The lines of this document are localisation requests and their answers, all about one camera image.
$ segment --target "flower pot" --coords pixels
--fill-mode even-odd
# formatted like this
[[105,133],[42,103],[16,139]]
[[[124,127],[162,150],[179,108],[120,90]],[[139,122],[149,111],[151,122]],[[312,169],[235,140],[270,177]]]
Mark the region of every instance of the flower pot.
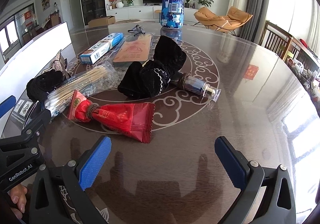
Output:
[[124,6],[124,4],[123,4],[121,1],[116,4],[116,7],[117,7],[117,8],[121,8],[121,7],[123,7],[123,6]]

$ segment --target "toothpaste box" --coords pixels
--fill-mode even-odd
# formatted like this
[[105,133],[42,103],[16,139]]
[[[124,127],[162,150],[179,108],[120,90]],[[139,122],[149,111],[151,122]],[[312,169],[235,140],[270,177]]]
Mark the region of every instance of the toothpaste box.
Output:
[[104,54],[117,45],[123,38],[123,33],[112,33],[80,55],[82,64],[94,64]]

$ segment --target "round table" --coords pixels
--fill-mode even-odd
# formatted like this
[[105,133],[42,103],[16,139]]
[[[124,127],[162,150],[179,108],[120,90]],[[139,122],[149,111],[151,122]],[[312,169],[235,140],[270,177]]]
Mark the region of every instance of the round table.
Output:
[[[263,167],[287,166],[297,223],[302,223],[316,205],[320,119],[290,69],[271,51],[229,34],[191,26],[170,31],[157,23],[140,25],[155,40],[162,34],[175,38],[188,54],[186,69],[191,66],[193,75],[221,89],[218,101],[209,109],[206,100],[175,87],[144,100],[154,102],[158,111],[149,144],[110,133],[96,122],[79,124],[60,115],[39,141],[47,165],[76,160],[101,135],[108,135],[111,153],[86,192],[109,223],[218,223],[239,193],[214,152],[215,139],[225,136],[249,161]],[[75,74],[90,68],[78,61],[83,51],[110,33],[128,35],[134,26],[72,34],[69,70]],[[128,102],[117,90],[91,100]],[[8,124],[5,132],[10,133]],[[61,192],[68,198],[63,188]]]

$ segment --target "blue gripper pad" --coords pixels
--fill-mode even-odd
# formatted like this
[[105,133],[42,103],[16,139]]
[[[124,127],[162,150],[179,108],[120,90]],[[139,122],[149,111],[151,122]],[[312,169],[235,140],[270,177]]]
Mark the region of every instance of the blue gripper pad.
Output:
[[16,98],[10,96],[0,104],[0,118],[2,118],[10,109],[16,105]]
[[79,184],[82,190],[92,186],[110,151],[111,139],[104,137],[79,171]]
[[246,171],[221,137],[218,137],[214,142],[214,150],[233,186],[241,190],[245,189],[247,186]]

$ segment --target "human hand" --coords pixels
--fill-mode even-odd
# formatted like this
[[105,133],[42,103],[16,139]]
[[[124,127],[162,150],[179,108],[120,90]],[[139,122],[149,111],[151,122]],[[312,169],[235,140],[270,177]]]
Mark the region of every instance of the human hand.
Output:
[[13,213],[16,215],[18,219],[22,219],[22,213],[25,211],[25,206],[27,203],[26,194],[28,190],[26,187],[18,184],[16,187],[13,187],[10,190],[10,197],[14,204],[18,206],[18,209],[11,208]]

